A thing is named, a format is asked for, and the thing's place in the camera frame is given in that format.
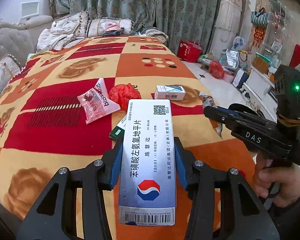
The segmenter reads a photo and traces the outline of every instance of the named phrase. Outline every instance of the red and blue logo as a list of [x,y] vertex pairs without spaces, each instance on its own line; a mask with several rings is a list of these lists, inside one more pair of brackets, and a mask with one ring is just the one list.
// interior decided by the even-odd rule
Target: red and blue logo
[[153,179],[145,179],[138,185],[138,195],[143,200],[155,200],[160,195],[160,186]]

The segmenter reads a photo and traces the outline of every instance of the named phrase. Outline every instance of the finger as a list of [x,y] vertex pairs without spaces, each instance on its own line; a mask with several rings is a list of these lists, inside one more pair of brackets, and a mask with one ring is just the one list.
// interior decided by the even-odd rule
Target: finger
[[266,165],[266,159],[263,157],[262,152],[259,152],[257,155],[257,163],[255,166],[255,171],[261,171]]
[[266,188],[260,187],[255,184],[253,184],[252,187],[253,187],[254,192],[257,194],[257,196],[260,196],[262,198],[266,198],[268,196],[269,191]]
[[259,172],[259,178],[264,182],[292,183],[295,178],[292,167],[275,167],[263,169]]
[[269,188],[271,183],[266,182],[266,181],[262,181],[259,176],[258,173],[255,173],[252,177],[253,179],[253,183],[260,186],[260,187],[264,187],[264,188]]

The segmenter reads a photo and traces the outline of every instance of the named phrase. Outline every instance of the tile floor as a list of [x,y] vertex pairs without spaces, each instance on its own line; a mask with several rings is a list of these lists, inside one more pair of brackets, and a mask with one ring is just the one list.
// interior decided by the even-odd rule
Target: tile floor
[[183,62],[197,79],[210,91],[211,96],[221,107],[228,108],[233,103],[245,105],[246,102],[241,97],[241,93],[232,85],[224,80],[215,79],[205,69],[201,69],[199,63]]

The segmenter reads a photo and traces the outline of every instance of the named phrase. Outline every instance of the screw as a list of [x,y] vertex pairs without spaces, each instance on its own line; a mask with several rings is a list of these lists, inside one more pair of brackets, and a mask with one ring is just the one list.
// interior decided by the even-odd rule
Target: screw
[[233,175],[238,175],[239,171],[236,168],[231,168],[230,169],[231,174]]
[[65,174],[65,173],[67,173],[67,171],[68,171],[68,169],[67,168],[65,168],[65,167],[63,167],[63,168],[60,168],[59,169],[59,174]]
[[203,166],[203,161],[195,161],[194,165],[198,166],[198,167],[201,167],[201,166]]
[[98,166],[101,166],[103,164],[103,161],[102,160],[95,160],[93,164],[98,167]]

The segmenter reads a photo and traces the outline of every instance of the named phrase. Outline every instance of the cardboard box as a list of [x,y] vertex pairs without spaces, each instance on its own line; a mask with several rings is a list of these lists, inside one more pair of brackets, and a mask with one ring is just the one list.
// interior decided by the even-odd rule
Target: cardboard box
[[126,120],[127,116],[122,118],[122,120],[116,125],[115,128],[112,129],[111,133],[109,134],[109,137],[112,140],[117,140],[120,136],[124,136],[124,129],[126,127]]
[[180,86],[157,86],[154,99],[169,99],[182,101],[186,91]]
[[176,176],[169,100],[131,99],[123,139],[120,223],[175,223]]

